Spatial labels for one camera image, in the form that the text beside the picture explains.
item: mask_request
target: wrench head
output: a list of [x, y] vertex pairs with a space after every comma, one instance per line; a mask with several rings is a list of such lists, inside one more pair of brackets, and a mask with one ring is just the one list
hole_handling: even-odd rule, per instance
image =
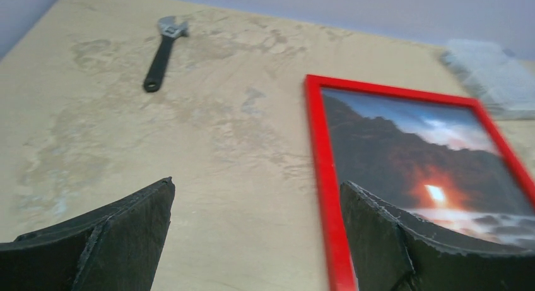
[[187, 32], [187, 27], [187, 21], [180, 25], [176, 25], [174, 16], [166, 16], [158, 20], [158, 28], [160, 29], [160, 33], [172, 39], [187, 37], [189, 35]]

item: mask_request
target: wrench handle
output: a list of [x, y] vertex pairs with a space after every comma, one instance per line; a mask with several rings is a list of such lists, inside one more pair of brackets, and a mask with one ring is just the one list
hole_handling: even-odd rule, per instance
[[162, 35], [162, 42], [152, 65], [147, 73], [147, 77], [143, 82], [143, 88], [147, 92], [156, 92], [160, 89], [163, 82], [163, 76], [165, 75], [165, 70], [167, 69], [167, 63], [169, 62], [169, 57], [171, 56], [171, 50], [173, 49], [173, 41], [175, 39]]

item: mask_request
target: clouds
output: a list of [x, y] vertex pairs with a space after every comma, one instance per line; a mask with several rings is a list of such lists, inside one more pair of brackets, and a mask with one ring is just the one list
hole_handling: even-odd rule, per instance
[[498, 154], [469, 109], [340, 90], [323, 90], [323, 94], [345, 102], [361, 116], [391, 120], [401, 131], [417, 134], [429, 143]]

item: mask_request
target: table surface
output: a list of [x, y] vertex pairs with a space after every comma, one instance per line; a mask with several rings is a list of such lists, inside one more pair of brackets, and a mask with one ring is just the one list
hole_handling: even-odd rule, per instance
[[[167, 15], [191, 36], [147, 94]], [[59, 0], [0, 63], [0, 241], [172, 176], [153, 290], [327, 290], [302, 81], [466, 95], [440, 52], [174, 0]], [[533, 174], [535, 121], [498, 125]]]

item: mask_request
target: red picture frame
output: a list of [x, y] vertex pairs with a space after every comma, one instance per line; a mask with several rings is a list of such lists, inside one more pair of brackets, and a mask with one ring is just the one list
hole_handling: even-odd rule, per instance
[[307, 75], [304, 84], [331, 291], [355, 291], [356, 282], [339, 205], [339, 183], [336, 179], [322, 88], [372, 93], [471, 109], [494, 141], [529, 202], [535, 206], [535, 184], [478, 100], [317, 75]]

